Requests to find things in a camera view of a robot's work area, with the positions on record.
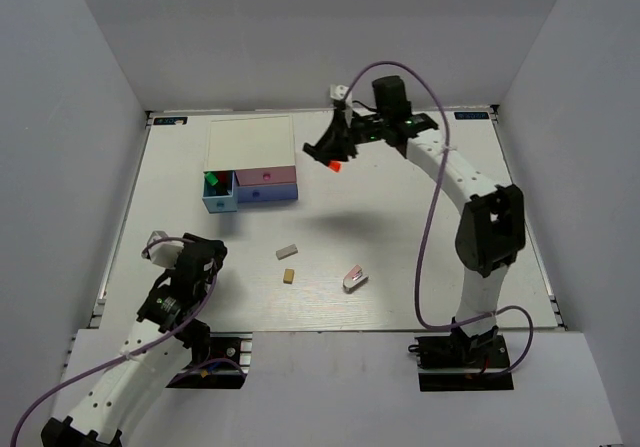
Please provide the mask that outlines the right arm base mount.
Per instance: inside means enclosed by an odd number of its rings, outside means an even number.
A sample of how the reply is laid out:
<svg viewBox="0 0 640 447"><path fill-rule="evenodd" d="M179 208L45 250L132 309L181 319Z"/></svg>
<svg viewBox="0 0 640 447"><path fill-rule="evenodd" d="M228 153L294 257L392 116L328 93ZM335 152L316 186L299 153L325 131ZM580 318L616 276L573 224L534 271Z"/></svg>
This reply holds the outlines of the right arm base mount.
<svg viewBox="0 0 640 447"><path fill-rule="evenodd" d="M417 361L421 392L512 391L506 342L498 335L469 358L456 351L451 336L416 337L407 348Z"/></svg>

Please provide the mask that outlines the orange cap highlighter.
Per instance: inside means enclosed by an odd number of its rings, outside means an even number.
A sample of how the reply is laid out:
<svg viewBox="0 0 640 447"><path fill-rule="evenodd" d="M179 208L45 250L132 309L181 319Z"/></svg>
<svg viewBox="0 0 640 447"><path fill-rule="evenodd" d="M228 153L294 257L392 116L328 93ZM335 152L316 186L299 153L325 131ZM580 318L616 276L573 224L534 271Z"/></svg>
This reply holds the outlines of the orange cap highlighter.
<svg viewBox="0 0 640 447"><path fill-rule="evenodd" d="M330 170L338 173L341 170L341 163L338 161L330 161L328 167Z"/></svg>

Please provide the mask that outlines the small blue drawer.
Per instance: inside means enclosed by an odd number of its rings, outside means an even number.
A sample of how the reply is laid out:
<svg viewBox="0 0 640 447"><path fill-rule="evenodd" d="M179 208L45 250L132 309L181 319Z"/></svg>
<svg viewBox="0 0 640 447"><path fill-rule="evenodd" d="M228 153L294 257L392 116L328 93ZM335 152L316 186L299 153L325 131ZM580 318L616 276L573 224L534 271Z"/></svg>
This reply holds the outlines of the small blue drawer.
<svg viewBox="0 0 640 447"><path fill-rule="evenodd" d="M205 179L203 181L202 201L210 214L236 212L238 209L238 184L235 172L230 170L230 192L226 196L211 196Z"/></svg>

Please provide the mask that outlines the pink drawer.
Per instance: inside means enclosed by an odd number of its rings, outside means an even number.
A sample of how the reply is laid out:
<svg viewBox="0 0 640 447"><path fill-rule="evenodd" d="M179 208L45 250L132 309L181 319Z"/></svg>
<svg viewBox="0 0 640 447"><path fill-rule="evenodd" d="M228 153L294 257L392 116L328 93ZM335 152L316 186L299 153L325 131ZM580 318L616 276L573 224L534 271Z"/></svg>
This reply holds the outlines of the pink drawer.
<svg viewBox="0 0 640 447"><path fill-rule="evenodd" d="M235 175L240 186L261 186L297 182L296 167L294 165L239 169L235 171Z"/></svg>

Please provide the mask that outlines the pink white mini stapler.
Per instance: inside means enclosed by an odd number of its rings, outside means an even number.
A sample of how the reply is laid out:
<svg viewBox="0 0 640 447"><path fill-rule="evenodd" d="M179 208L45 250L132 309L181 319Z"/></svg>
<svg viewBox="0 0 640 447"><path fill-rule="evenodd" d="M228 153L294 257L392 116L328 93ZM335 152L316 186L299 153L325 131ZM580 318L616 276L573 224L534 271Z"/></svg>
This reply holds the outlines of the pink white mini stapler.
<svg viewBox="0 0 640 447"><path fill-rule="evenodd" d="M367 273L364 272L361 266L355 265L343 278L342 288L346 293L352 293L362 285L364 285L369 279Z"/></svg>

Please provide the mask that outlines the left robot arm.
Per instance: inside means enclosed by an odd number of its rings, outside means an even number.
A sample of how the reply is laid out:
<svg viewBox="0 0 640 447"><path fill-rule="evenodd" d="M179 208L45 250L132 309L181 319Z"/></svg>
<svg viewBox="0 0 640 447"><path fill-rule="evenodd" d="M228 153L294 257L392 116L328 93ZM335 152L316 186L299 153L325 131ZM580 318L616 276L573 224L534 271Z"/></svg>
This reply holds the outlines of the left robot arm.
<svg viewBox="0 0 640 447"><path fill-rule="evenodd" d="M63 418L41 431L45 446L120 446L187 364L211 354L210 327L198 316L213 293L228 250L220 240L155 232L141 252L162 268L118 356L95 368L98 381Z"/></svg>

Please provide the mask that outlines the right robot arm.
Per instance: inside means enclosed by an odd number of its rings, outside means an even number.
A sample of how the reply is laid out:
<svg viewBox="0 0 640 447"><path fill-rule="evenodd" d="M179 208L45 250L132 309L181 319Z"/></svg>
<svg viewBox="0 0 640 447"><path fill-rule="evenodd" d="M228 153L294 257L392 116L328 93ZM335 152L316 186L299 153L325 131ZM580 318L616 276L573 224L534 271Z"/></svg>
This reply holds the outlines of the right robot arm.
<svg viewBox="0 0 640 447"><path fill-rule="evenodd" d="M472 366L484 358L497 334L495 315L508 268L526 244L524 196L480 173L446 140L446 131L425 113L415 113L398 76L372 83L376 107L354 112L347 87L333 85L332 120L316 144L304 152L338 171L356 157L360 144L383 141L426 173L460 214L454 247L464 266L463 290L453 317L453 357Z"/></svg>

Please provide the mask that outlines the green cap highlighter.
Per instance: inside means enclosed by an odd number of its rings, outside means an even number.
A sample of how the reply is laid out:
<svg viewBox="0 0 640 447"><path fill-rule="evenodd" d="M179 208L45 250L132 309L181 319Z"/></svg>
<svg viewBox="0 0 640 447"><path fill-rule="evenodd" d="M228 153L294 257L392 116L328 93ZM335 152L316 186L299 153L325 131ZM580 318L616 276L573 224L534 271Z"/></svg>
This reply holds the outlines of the green cap highlighter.
<svg viewBox="0 0 640 447"><path fill-rule="evenodd" d="M208 171L204 173L208 192L211 196L226 196L229 194L230 188L227 189L219 183L216 177L217 172L219 171Z"/></svg>

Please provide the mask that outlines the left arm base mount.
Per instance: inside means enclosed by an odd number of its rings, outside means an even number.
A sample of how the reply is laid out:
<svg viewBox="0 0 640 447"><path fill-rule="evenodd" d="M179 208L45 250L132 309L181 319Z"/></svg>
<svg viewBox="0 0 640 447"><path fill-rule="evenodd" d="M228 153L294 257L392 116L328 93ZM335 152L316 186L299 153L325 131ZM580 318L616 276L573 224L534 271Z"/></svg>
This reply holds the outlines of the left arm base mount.
<svg viewBox="0 0 640 447"><path fill-rule="evenodd" d="M251 333L213 333L209 349L193 360L168 384L169 389L239 390L248 376Z"/></svg>

